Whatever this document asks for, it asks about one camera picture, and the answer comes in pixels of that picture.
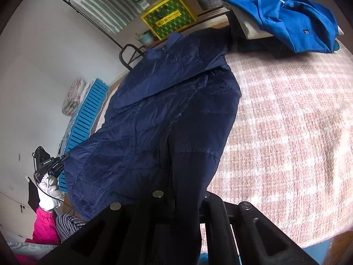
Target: green patterned box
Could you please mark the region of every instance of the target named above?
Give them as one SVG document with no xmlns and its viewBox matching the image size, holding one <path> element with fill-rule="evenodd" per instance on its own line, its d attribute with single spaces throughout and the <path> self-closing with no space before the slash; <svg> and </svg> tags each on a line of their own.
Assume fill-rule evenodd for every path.
<svg viewBox="0 0 353 265">
<path fill-rule="evenodd" d="M 141 19 L 160 40 L 170 33 L 180 31 L 197 21 L 195 16 L 182 0 L 162 0 L 152 6 Z"/>
</svg>

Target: white glove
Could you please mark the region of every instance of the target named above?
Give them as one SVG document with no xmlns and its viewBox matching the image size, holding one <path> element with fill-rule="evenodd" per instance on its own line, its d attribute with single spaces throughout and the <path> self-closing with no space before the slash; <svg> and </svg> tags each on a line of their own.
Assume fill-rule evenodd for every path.
<svg viewBox="0 0 353 265">
<path fill-rule="evenodd" d="M 58 198 L 60 200 L 64 200 L 64 194 L 62 191 L 58 189 L 58 185 L 49 184 L 48 174 L 46 173 L 42 179 L 42 182 L 39 184 L 40 189 L 38 188 L 39 195 L 39 206 L 44 211 L 52 211 L 54 208 L 59 207 L 61 205 L 61 201 L 51 198 Z"/>
</svg>

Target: potted plant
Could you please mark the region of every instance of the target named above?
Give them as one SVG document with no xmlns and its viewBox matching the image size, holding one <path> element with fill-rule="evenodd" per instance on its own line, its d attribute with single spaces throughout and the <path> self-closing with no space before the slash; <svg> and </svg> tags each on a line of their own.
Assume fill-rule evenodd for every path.
<svg viewBox="0 0 353 265">
<path fill-rule="evenodd" d="M 155 41 L 155 37 L 153 36 L 150 30 L 141 34 L 136 33 L 135 39 L 139 41 L 141 44 L 143 44 L 145 47 L 150 46 Z"/>
</svg>

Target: black cable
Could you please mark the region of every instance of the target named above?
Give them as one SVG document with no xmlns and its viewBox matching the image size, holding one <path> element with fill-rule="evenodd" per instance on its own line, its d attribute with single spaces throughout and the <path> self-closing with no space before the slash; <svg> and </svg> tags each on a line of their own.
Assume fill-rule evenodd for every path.
<svg viewBox="0 0 353 265">
<path fill-rule="evenodd" d="M 40 191 L 42 191 L 45 195 L 47 195 L 47 196 L 49 196 L 50 198 L 53 198 L 53 199 L 56 199 L 56 200 L 59 200 L 59 201 L 61 201 L 61 202 L 63 202 L 63 203 L 65 203 L 68 207 L 70 207 L 71 209 L 73 209 L 74 211 L 76 211 L 76 209 L 74 209 L 72 206 L 70 206 L 69 204 L 67 204 L 65 201 L 63 201 L 63 200 L 61 200 L 61 199 L 59 199 L 59 198 L 55 198 L 55 197 L 53 197 L 53 196 L 50 196 L 49 194 L 47 194 L 46 192 L 44 192 L 40 187 L 39 187 L 39 184 L 40 184 L 40 182 L 39 182 L 39 180 L 38 180 L 38 178 L 37 178 L 37 167 L 36 167 L 36 161 L 35 161 L 35 157 L 33 156 L 33 165 L 34 165 L 34 173 L 33 173 L 33 179 L 34 179 L 34 181 L 35 181 L 35 183 L 36 183 L 36 186 L 40 189 Z"/>
</svg>

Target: striped towel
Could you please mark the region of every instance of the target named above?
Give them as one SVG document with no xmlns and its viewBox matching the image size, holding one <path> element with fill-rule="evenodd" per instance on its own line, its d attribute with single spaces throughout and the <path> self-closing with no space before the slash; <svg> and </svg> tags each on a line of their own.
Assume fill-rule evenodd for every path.
<svg viewBox="0 0 353 265">
<path fill-rule="evenodd" d="M 149 3 L 146 0 L 133 2 L 132 0 L 73 0 L 94 20 L 108 31 L 117 34 L 133 19 L 139 16 Z"/>
</svg>

